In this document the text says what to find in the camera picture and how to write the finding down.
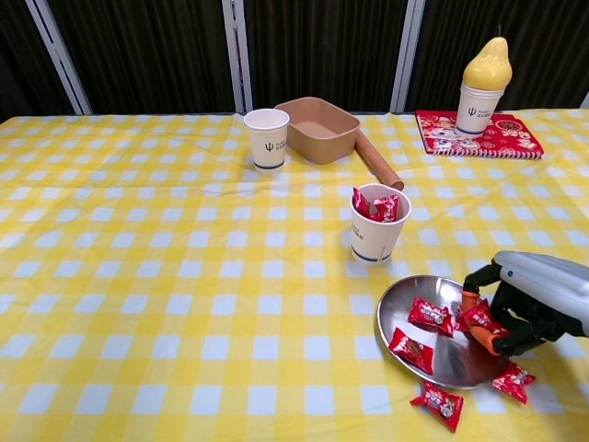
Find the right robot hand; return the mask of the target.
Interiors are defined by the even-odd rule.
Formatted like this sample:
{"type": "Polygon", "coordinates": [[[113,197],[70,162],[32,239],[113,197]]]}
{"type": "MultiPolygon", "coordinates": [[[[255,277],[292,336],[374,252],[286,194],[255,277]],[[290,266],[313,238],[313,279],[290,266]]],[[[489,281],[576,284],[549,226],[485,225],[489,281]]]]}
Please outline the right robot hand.
{"type": "Polygon", "coordinates": [[[588,336],[588,268],[531,252],[503,250],[466,276],[461,309],[468,333],[493,355],[521,355],[564,335],[588,336]],[[497,282],[491,317],[506,335],[473,318],[479,289],[497,282]]]}

